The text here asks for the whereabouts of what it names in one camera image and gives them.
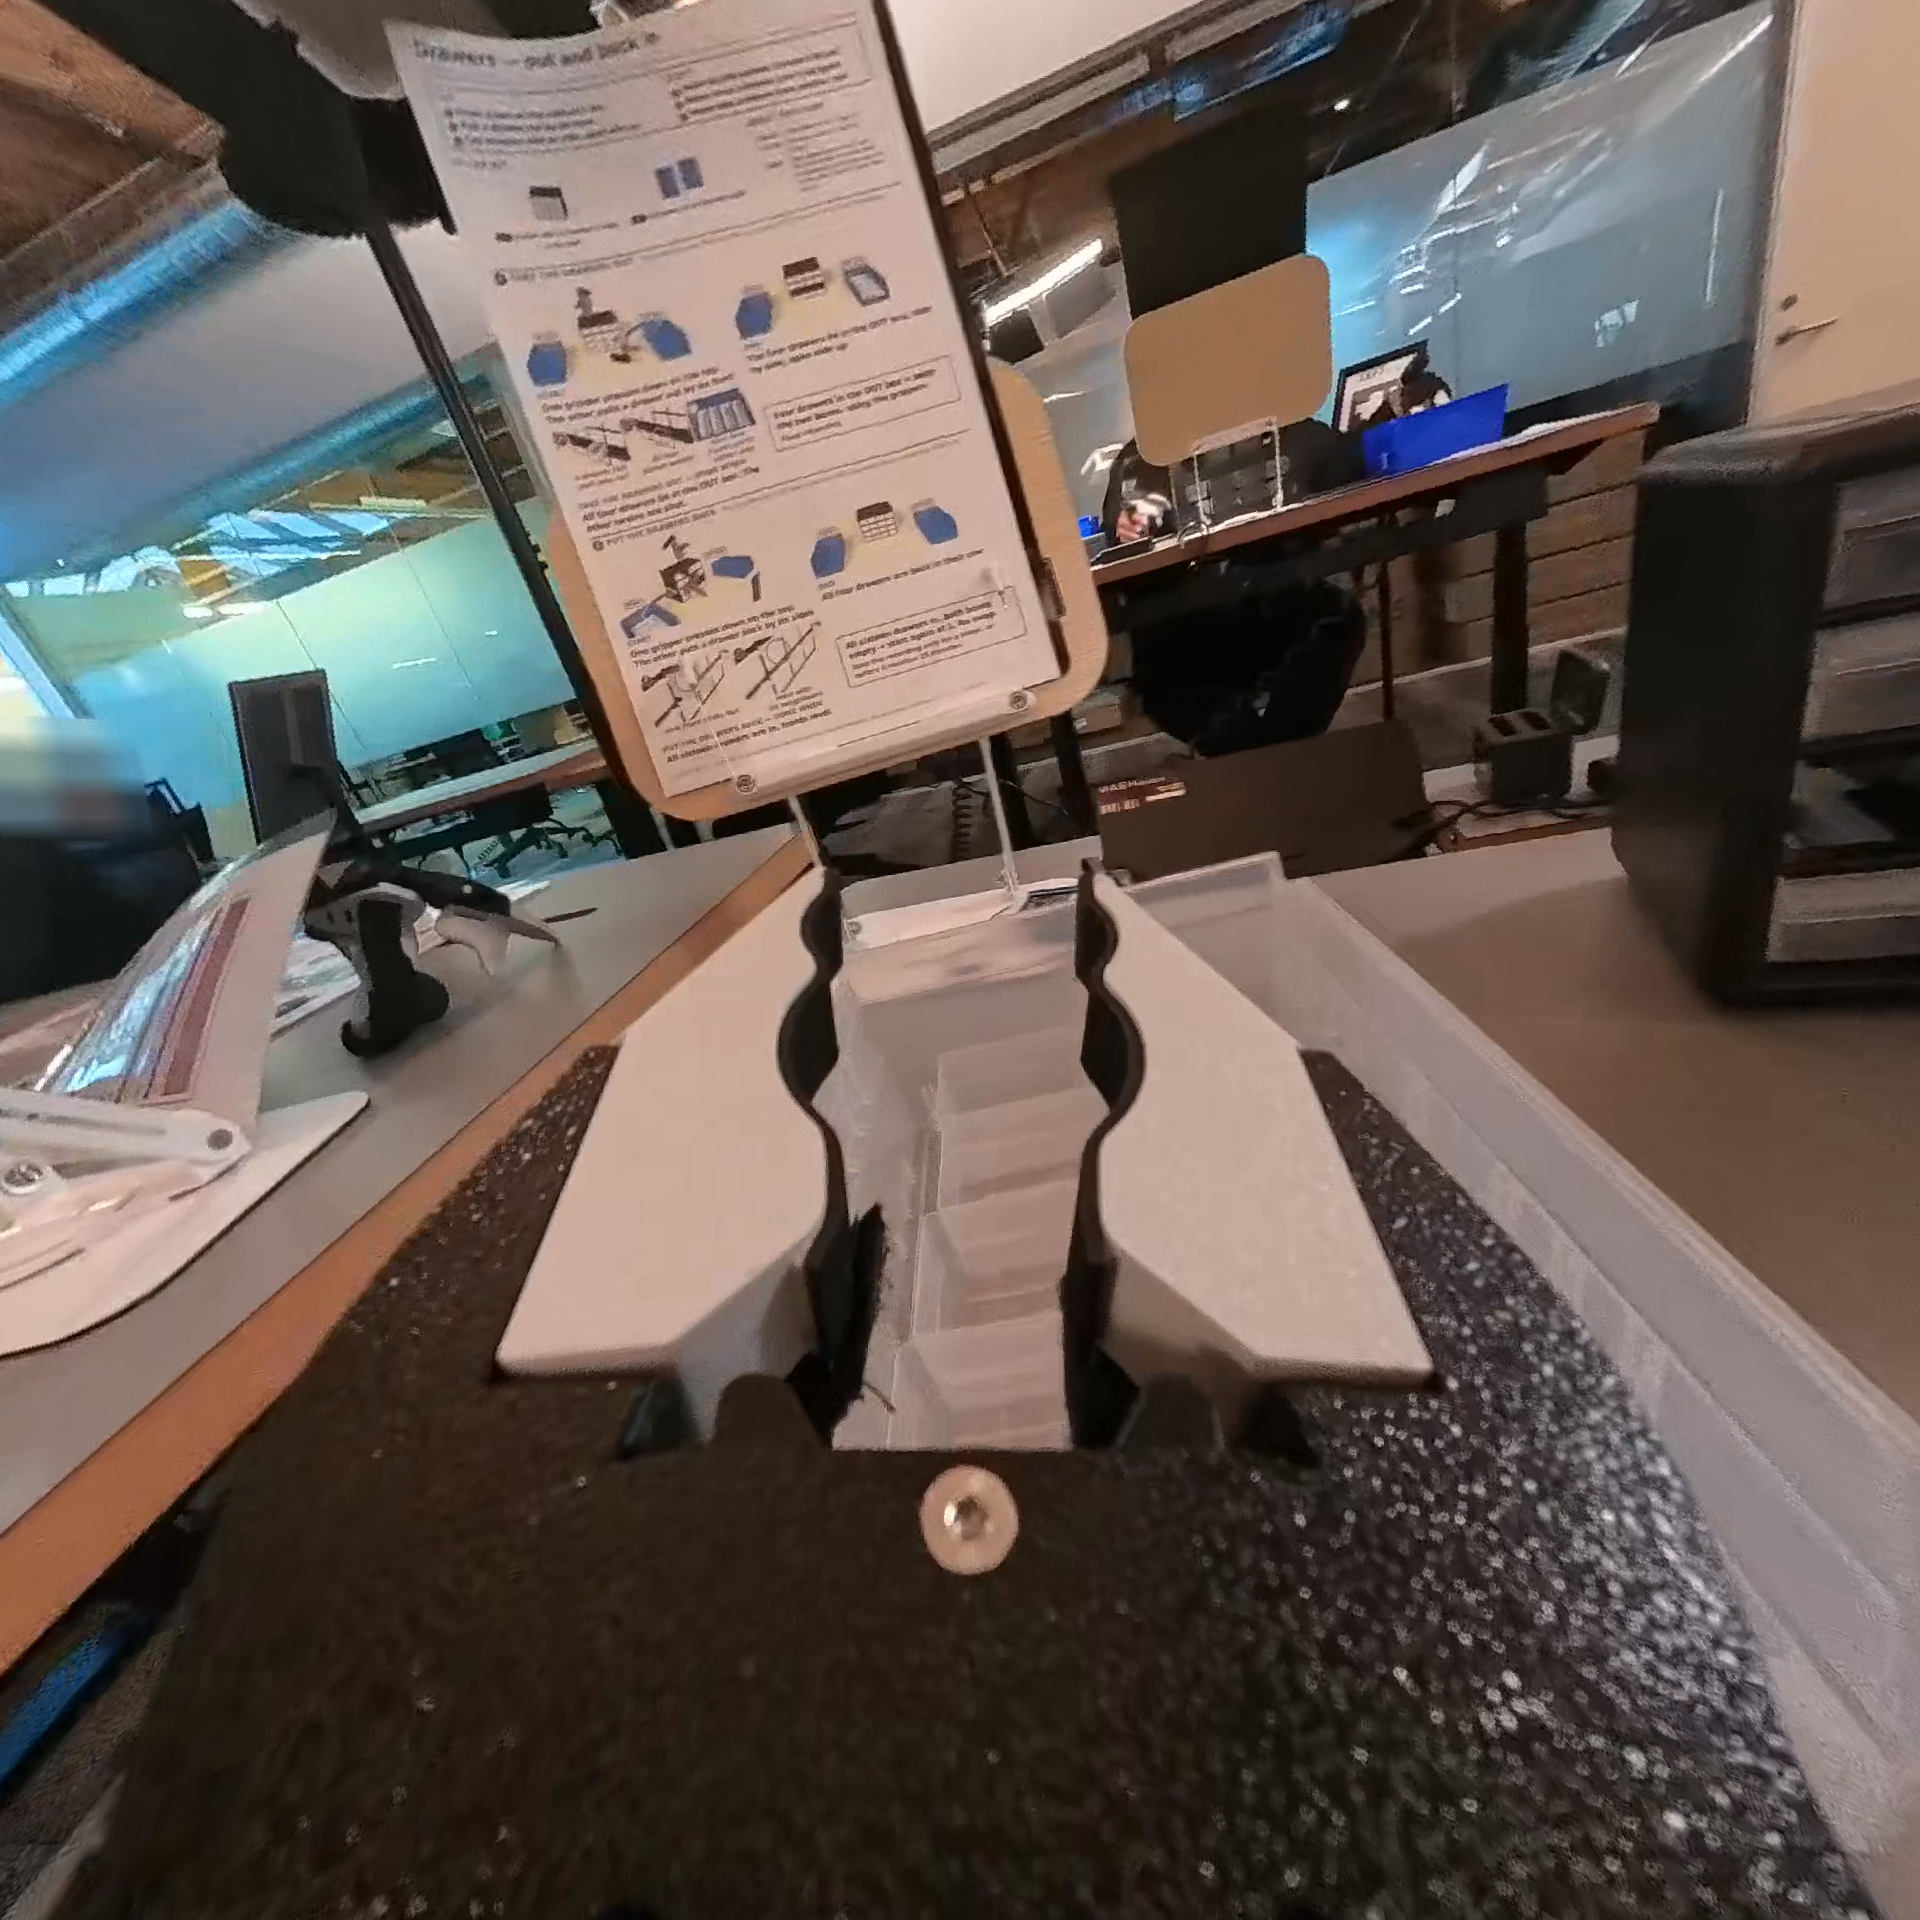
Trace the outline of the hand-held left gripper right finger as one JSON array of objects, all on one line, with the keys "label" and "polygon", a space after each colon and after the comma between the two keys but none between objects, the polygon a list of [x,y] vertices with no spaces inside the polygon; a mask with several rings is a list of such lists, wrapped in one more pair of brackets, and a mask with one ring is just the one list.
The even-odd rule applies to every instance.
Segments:
[{"label": "hand-held left gripper right finger", "polygon": [[1071,1439],[1154,1380],[1259,1439],[1291,1388],[1425,1392],[1433,1359],[1290,1031],[1083,868],[1071,971],[1100,1110],[1058,1284]]}]

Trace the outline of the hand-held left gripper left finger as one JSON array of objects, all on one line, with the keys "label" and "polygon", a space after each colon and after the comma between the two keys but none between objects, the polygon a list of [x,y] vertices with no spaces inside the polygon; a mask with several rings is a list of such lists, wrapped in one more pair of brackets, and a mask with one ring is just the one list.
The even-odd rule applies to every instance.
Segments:
[{"label": "hand-held left gripper left finger", "polygon": [[834,1441],[889,1250],[820,1098],[841,1064],[841,883],[813,868],[622,1038],[497,1345],[511,1380],[626,1379],[716,1439],[734,1383]]}]

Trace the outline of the large clear plastic bin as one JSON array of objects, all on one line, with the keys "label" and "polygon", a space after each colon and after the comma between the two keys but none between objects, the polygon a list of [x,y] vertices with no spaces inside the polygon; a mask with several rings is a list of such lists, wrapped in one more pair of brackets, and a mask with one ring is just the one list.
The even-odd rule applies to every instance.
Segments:
[{"label": "large clear plastic bin", "polygon": [[[925,1115],[942,1055],[1065,1030],[1067,849],[860,883],[863,1012]],[[1730,1016],[1598,832],[1141,905],[1339,1062],[1551,1288],[1711,1528],[1813,1790],[1915,1915],[1915,1016]]]}]

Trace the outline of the black drawer cabinet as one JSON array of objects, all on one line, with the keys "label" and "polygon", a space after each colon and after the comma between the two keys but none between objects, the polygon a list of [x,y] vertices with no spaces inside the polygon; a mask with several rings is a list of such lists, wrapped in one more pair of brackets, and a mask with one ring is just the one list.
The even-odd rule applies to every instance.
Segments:
[{"label": "black drawer cabinet", "polygon": [[1906,468],[1915,395],[1724,431],[1638,475],[1613,854],[1670,958],[1722,1004],[1915,1002],[1917,954],[1766,961],[1838,492]]}]

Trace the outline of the black flat panel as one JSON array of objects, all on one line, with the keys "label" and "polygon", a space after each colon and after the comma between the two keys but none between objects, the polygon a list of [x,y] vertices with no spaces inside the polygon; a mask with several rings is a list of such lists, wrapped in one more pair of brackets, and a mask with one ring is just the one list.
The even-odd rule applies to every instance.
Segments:
[{"label": "black flat panel", "polygon": [[1425,854],[1437,830],[1402,722],[1179,759],[1095,792],[1105,867],[1162,881],[1271,854],[1286,879],[1372,868]]}]

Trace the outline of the clear slanted holder stand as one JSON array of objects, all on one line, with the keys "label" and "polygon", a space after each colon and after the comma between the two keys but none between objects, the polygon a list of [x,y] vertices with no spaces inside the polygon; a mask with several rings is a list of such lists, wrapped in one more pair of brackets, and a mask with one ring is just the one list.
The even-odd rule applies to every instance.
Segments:
[{"label": "clear slanted holder stand", "polygon": [[330,849],[298,827],[209,881],[126,962],[59,1055],[26,1086],[137,1110],[189,1110],[253,1135],[282,976]]}]

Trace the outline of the black desk monitor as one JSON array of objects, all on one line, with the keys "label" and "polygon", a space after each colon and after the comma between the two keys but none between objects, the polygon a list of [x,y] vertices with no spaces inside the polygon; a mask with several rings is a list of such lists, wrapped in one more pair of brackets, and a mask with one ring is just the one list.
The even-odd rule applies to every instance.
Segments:
[{"label": "black desk monitor", "polygon": [[325,671],[228,681],[226,695],[255,842],[316,822],[335,847],[359,839]]}]

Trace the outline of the stack of cardboard boxes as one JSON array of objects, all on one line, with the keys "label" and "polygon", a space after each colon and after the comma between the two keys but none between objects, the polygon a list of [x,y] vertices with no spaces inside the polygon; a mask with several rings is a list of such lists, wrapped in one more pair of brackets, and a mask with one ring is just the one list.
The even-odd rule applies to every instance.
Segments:
[{"label": "stack of cardboard boxes", "polygon": [[[1549,510],[1527,535],[1527,641],[1547,644],[1618,634],[1634,535],[1634,475],[1644,436],[1610,439],[1549,480]],[[1489,659],[1494,636],[1498,540],[1442,548],[1426,604],[1426,659]]]}]

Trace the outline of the clear acrylic stand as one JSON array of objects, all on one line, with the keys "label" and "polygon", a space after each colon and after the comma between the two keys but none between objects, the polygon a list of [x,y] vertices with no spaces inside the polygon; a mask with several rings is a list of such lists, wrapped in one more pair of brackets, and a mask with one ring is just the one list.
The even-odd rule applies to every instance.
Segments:
[{"label": "clear acrylic stand", "polygon": [[1167,467],[1177,538],[1196,543],[1213,530],[1284,508],[1284,428],[1276,418],[1243,423],[1196,443]]}]

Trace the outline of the black pole stand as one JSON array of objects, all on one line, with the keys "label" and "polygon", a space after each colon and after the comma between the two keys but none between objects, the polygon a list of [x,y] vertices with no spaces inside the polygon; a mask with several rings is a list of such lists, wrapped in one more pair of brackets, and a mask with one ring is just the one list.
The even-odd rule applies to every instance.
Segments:
[{"label": "black pole stand", "polygon": [[399,322],[404,326],[414,343],[423,372],[433,383],[442,407],[447,414],[447,422],[453,423],[454,436],[463,448],[467,463],[477,480],[477,488],[483,489],[494,523],[506,546],[510,548],[518,580],[525,588],[532,608],[543,626],[543,636],[549,639],[550,650],[561,660],[572,694],[583,705],[593,742],[604,754],[609,775],[617,784],[623,784],[628,782],[626,771],[617,754],[617,744],[613,739],[613,728],[606,716],[606,708],[593,687],[583,650],[569,626],[569,618],[549,579],[547,564],[539,559],[538,546],[525,530],[525,523],[517,510],[517,500],[507,492],[503,472],[498,468],[489,450],[489,436],[485,435],[477,414],[473,412],[460,370],[454,369],[443,346],[439,326],[435,322],[425,298],[419,289],[419,282],[402,256],[394,230],[385,222],[385,217],[377,210],[367,210],[362,215],[362,230],[365,235],[367,251],[373,254],[373,262],[377,265],[377,272],[399,314]]}]

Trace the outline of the small blue bin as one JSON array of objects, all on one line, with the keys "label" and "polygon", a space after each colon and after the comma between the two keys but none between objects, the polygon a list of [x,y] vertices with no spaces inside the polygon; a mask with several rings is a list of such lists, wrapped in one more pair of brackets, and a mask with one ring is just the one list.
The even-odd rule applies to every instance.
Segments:
[{"label": "small blue bin", "polygon": [[1359,435],[1366,479],[1402,479],[1505,439],[1506,385],[1372,423]]}]

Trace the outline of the black white tag sign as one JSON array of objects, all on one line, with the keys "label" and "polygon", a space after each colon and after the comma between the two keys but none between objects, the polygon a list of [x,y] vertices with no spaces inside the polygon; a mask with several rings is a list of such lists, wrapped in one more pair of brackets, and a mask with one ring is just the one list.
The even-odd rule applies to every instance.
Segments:
[{"label": "black white tag sign", "polygon": [[1337,376],[1330,423],[1337,435],[1359,435],[1388,418],[1403,416],[1403,388],[1429,369],[1429,346],[1407,343]]}]

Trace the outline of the wooden instruction board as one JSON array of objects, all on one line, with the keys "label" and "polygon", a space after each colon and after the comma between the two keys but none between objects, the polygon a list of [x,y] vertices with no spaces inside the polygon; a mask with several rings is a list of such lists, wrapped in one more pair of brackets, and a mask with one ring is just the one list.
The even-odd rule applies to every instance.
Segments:
[{"label": "wooden instruction board", "polygon": [[1045,406],[962,300],[889,9],[387,42],[637,792],[716,823],[1065,734],[1106,625]]}]

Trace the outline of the black monitor screen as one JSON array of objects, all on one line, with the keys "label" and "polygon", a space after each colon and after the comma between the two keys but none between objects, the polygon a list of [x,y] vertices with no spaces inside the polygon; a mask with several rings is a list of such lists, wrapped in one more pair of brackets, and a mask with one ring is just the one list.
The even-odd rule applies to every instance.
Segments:
[{"label": "black monitor screen", "polygon": [[1116,171],[1108,193],[1131,321],[1306,251],[1297,151],[1211,156],[1190,142]]}]

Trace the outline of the white door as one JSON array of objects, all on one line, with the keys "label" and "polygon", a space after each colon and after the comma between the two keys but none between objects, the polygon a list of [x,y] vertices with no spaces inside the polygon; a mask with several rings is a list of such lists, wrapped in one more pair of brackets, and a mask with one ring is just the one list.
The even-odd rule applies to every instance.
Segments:
[{"label": "white door", "polygon": [[1917,6],[1795,3],[1746,418],[1915,395]]}]

